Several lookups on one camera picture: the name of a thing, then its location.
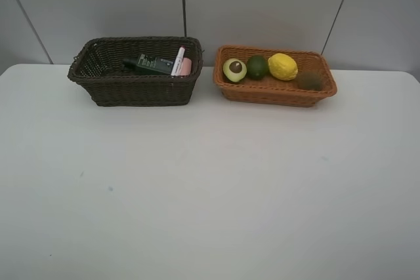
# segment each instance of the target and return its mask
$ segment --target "white table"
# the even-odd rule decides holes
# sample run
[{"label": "white table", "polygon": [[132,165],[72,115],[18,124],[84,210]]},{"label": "white table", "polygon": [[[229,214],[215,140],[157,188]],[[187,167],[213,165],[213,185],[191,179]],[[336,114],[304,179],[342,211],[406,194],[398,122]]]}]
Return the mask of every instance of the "white table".
[{"label": "white table", "polygon": [[67,66],[0,76],[0,279],[420,277],[420,84],[334,71],[314,108],[100,108]]}]

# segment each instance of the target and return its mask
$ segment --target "orange wicker basket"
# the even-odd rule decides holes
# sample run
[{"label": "orange wicker basket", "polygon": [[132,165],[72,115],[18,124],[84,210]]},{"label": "orange wicker basket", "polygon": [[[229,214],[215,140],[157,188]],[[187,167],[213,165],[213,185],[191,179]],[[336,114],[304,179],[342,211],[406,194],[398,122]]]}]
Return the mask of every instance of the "orange wicker basket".
[{"label": "orange wicker basket", "polygon": [[[303,72],[315,72],[322,78],[322,91],[301,90],[296,80],[280,81],[267,75],[260,81],[245,78],[239,83],[231,83],[223,74],[223,64],[229,58],[237,58],[246,63],[253,55],[263,55],[266,59],[282,52],[296,60],[298,75]],[[316,102],[337,93],[337,86],[326,60],[315,52],[297,50],[258,49],[245,46],[222,46],[217,51],[213,80],[225,98],[231,101],[288,106],[310,107]]]}]

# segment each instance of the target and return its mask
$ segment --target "wicker basket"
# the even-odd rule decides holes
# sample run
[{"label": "wicker basket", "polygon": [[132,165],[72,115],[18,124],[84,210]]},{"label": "wicker basket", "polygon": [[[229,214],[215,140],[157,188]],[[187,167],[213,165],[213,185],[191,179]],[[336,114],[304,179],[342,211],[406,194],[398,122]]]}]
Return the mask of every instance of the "wicker basket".
[{"label": "wicker basket", "polygon": [[[301,90],[298,89],[296,80],[280,81],[271,75],[267,75],[260,81],[245,78],[238,84],[234,84],[230,83],[223,74],[223,64],[229,58],[238,58],[246,63],[253,55],[263,55],[268,59],[277,52],[288,54],[295,59],[299,73],[312,71],[320,74],[323,81],[322,91]],[[217,51],[213,80],[222,89],[224,97],[240,102],[310,107],[337,93],[337,86],[327,62],[315,52],[223,46]]]},{"label": "wicker basket", "polygon": [[[181,46],[192,61],[191,74],[136,75],[124,58],[140,53],[174,60]],[[174,106],[190,101],[203,66],[200,42],[190,37],[110,37],[89,41],[75,57],[68,78],[81,85],[99,106]]]}]

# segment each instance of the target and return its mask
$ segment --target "avocado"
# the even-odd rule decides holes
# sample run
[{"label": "avocado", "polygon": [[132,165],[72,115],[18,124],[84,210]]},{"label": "avocado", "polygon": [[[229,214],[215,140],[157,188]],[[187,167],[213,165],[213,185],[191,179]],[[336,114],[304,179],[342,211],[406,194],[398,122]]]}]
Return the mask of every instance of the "avocado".
[{"label": "avocado", "polygon": [[247,66],[239,59],[231,58],[224,62],[223,73],[231,82],[241,81],[247,74]]},{"label": "avocado", "polygon": [[314,72],[302,72],[297,76],[297,86],[302,90],[322,91],[322,78]]},{"label": "avocado", "polygon": [[268,63],[264,56],[254,55],[247,62],[247,76],[253,80],[261,80],[268,71]]}]

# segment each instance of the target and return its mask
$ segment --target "dark brown wicker basket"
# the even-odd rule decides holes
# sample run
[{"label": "dark brown wicker basket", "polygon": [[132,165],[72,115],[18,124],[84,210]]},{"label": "dark brown wicker basket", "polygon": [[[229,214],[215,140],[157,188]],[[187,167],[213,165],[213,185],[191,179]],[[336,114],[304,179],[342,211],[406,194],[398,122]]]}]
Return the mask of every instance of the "dark brown wicker basket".
[{"label": "dark brown wicker basket", "polygon": [[[181,46],[191,59],[191,74],[136,75],[124,58],[140,53],[174,60]],[[81,85],[99,106],[174,106],[190,101],[203,58],[200,42],[190,37],[106,37],[89,41],[75,57],[68,78]]]}]

